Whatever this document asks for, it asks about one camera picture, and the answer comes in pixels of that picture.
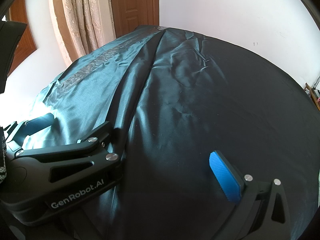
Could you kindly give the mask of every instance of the logo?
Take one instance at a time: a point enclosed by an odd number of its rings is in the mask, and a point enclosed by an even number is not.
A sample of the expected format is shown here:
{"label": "logo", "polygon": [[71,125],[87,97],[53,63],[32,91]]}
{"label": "logo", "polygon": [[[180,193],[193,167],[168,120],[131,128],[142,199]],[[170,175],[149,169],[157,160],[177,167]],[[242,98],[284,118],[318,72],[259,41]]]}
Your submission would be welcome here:
{"label": "logo", "polygon": [[97,181],[97,185],[94,186],[94,185],[90,184],[86,189],[81,189],[81,190],[79,190],[78,192],[76,192],[74,194],[70,194],[67,198],[64,198],[64,199],[62,199],[62,200],[60,200],[58,202],[52,202],[50,206],[53,209],[57,209],[57,208],[65,205],[65,204],[68,204],[68,203],[76,200],[77,198],[80,198],[81,196],[91,192],[92,190],[96,190],[98,187],[102,186],[103,183],[104,183],[103,179],[98,180]]}

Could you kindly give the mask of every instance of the wooden window frame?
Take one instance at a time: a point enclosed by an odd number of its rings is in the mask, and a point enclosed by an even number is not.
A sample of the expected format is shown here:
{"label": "wooden window frame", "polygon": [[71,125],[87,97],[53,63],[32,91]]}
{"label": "wooden window frame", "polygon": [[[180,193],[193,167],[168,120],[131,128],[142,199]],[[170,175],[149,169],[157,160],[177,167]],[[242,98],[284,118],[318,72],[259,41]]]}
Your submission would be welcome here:
{"label": "wooden window frame", "polygon": [[22,63],[22,61],[36,51],[37,47],[30,31],[25,0],[15,0],[13,2],[9,8],[9,19],[7,20],[27,24],[26,30],[24,31],[14,52],[12,65],[8,73],[9,76]]}

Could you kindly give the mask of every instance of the black and white patterned strap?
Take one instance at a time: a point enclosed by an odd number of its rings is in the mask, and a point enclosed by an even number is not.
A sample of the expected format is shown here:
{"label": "black and white patterned strap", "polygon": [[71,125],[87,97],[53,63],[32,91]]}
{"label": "black and white patterned strap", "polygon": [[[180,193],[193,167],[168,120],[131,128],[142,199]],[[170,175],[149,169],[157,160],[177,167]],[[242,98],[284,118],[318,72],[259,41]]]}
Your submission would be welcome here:
{"label": "black and white patterned strap", "polygon": [[5,170],[5,162],[4,156],[7,153],[7,147],[5,145],[5,138],[3,128],[0,126],[0,183],[5,179],[7,176],[7,172]]}

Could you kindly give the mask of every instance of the textured blue pad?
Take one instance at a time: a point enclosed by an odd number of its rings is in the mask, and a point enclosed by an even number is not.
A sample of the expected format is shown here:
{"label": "textured blue pad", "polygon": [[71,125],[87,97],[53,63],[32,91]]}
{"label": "textured blue pad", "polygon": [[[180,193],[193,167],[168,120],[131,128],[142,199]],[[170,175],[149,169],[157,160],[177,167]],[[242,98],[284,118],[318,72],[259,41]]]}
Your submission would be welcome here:
{"label": "textured blue pad", "polygon": [[241,200],[240,185],[216,152],[210,154],[209,164],[227,199],[239,203]]}

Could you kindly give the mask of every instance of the beige curtain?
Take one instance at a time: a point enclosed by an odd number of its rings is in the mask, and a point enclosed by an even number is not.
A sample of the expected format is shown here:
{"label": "beige curtain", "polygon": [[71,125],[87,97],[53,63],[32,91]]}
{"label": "beige curtain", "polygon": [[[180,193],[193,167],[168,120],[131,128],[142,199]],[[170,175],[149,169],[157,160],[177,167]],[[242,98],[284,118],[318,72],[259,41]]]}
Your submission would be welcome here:
{"label": "beige curtain", "polygon": [[49,0],[49,8],[67,66],[116,38],[111,0]]}

